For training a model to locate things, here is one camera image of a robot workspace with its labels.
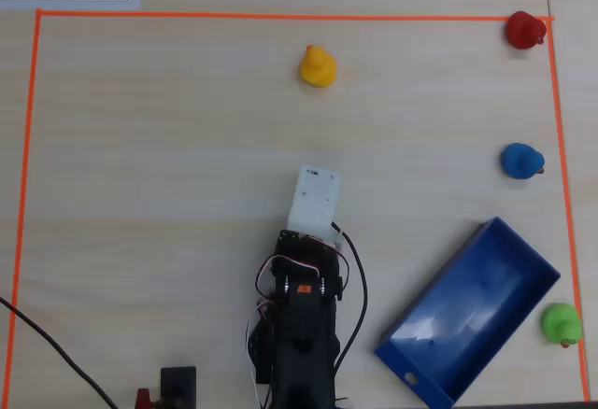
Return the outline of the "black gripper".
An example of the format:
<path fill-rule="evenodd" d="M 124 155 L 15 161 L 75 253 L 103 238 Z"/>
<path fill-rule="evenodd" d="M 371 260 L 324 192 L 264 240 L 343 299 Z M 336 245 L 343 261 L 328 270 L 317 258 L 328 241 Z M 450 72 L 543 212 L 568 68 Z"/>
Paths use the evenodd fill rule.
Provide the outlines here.
<path fill-rule="evenodd" d="M 338 264 L 338 254 L 330 244 L 317 237 L 288 230 L 279 233 L 275 253 L 313 265 Z"/>

